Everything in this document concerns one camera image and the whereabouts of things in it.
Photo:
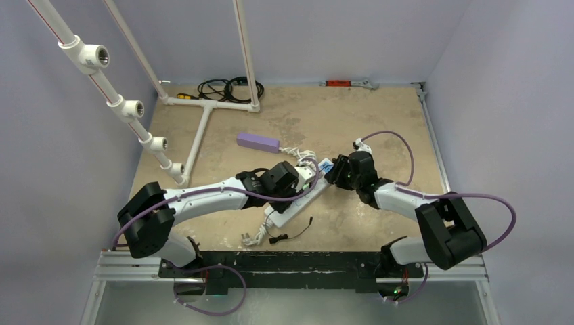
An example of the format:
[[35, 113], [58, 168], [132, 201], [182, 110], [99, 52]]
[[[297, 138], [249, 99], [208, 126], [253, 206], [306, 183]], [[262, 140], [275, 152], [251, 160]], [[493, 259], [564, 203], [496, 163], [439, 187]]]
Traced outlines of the aluminium rail frame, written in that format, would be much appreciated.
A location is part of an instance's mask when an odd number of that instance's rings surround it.
[[[152, 129], [170, 153], [197, 134], [190, 180], [178, 186], [139, 162], [121, 223], [124, 247], [97, 262], [83, 324], [498, 324], [476, 235], [462, 200], [422, 200], [395, 189], [449, 189], [422, 108], [421, 84], [266, 86], [259, 112], [170, 97]], [[333, 174], [290, 205], [290, 240], [244, 246], [270, 209], [243, 190], [294, 193], [293, 157], [236, 145], [239, 132], [312, 150]], [[404, 147], [408, 142], [410, 148]], [[409, 153], [418, 159], [409, 179]], [[149, 213], [150, 207], [156, 208]]]

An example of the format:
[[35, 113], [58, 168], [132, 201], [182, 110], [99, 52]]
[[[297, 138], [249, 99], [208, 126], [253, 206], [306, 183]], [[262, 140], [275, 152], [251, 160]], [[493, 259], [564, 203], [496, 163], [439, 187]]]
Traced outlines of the red adjustable wrench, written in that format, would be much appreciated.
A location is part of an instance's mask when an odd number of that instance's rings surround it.
[[361, 87], [369, 90], [377, 90], [379, 86], [371, 83], [368, 79], [362, 81], [351, 80], [326, 80], [319, 83], [320, 87]]

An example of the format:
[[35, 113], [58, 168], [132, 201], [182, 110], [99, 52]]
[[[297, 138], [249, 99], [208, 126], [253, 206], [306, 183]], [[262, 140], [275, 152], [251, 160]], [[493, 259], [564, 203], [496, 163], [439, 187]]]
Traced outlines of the yellow handled screwdriver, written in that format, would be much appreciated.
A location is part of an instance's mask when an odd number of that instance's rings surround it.
[[178, 93], [177, 98], [178, 99], [185, 99], [185, 100], [197, 100], [198, 99], [198, 97], [187, 94], [187, 93]]

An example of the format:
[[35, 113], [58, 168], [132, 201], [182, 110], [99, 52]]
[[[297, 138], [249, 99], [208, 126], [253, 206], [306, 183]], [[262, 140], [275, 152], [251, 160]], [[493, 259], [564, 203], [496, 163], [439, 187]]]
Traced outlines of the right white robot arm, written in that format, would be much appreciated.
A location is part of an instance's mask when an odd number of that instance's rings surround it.
[[395, 276], [411, 263], [432, 263], [448, 270], [486, 248], [486, 237], [461, 198], [408, 194], [394, 181], [378, 176], [368, 152], [340, 155], [332, 162], [325, 176], [328, 183], [354, 191], [374, 209], [397, 213], [418, 224], [419, 238], [402, 237], [382, 246], [384, 273]]

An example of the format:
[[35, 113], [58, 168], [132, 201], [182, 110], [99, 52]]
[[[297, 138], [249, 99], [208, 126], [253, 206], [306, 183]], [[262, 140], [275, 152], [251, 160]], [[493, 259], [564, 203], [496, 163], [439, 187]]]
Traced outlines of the white power strip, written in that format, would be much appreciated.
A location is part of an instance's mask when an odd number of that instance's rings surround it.
[[274, 225], [277, 228], [285, 226], [290, 220], [302, 213], [315, 199], [320, 197], [330, 184], [324, 179], [325, 174], [331, 170], [334, 163], [325, 158], [319, 163], [319, 180], [314, 189], [304, 197], [291, 202], [291, 205], [283, 212], [275, 212], [273, 207], [268, 206], [264, 210], [265, 218], [268, 225]]

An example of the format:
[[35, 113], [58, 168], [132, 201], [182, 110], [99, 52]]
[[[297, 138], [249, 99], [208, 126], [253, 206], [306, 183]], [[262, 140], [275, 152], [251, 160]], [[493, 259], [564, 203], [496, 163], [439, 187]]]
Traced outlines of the purple rectangular box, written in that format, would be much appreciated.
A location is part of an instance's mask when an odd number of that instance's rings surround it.
[[236, 143], [239, 146], [277, 154], [280, 152], [280, 141], [278, 139], [254, 135], [251, 133], [239, 132]]

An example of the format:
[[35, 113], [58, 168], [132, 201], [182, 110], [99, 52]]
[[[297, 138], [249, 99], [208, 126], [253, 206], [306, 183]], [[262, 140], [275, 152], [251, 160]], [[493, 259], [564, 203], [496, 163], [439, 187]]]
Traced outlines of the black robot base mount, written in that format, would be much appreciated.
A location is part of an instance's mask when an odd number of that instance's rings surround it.
[[161, 259], [158, 275], [176, 282], [198, 280], [209, 295], [231, 289], [354, 290], [406, 296], [412, 280], [425, 277], [418, 263], [384, 267], [382, 251], [202, 251], [185, 267]]

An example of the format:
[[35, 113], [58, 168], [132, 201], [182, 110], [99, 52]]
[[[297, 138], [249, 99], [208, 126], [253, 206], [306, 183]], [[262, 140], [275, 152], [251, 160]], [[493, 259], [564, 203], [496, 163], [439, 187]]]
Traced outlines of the white pvc pipe frame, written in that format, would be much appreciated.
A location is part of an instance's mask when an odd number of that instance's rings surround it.
[[158, 95], [125, 39], [126, 24], [109, 1], [64, 3], [57, 13], [47, 1], [12, 1], [18, 23], [16, 68], [22, 72], [3, 93], [14, 94], [10, 119], [31, 149], [46, 158], [40, 181], [91, 181], [98, 173], [120, 182], [136, 172], [140, 158], [169, 183], [190, 182], [193, 158], [173, 154], [175, 141], [155, 134], [156, 105], [174, 107], [175, 95]]

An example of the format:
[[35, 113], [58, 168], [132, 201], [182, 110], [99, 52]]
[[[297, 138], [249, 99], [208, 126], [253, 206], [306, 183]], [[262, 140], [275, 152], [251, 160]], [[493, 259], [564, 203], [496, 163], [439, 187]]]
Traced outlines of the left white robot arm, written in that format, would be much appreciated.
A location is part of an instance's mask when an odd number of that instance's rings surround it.
[[176, 225], [220, 211], [265, 204], [285, 209], [301, 195], [302, 187], [299, 172], [287, 161], [195, 188], [164, 189], [155, 181], [140, 188], [117, 217], [132, 258], [160, 257], [192, 277], [202, 267], [200, 251], [192, 238], [173, 231]]

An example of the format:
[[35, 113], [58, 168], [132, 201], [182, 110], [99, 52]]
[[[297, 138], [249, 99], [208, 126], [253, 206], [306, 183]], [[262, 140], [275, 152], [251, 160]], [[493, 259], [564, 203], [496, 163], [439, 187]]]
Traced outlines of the black plug adapter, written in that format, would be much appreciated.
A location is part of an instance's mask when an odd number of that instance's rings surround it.
[[310, 216], [308, 225], [305, 228], [303, 228], [296, 235], [290, 236], [288, 234], [280, 234], [278, 236], [269, 236], [268, 241], [270, 244], [277, 244], [278, 242], [285, 241], [285, 240], [294, 240], [295, 238], [298, 238], [299, 236], [304, 234], [311, 227], [312, 223], [313, 223], [313, 216]]

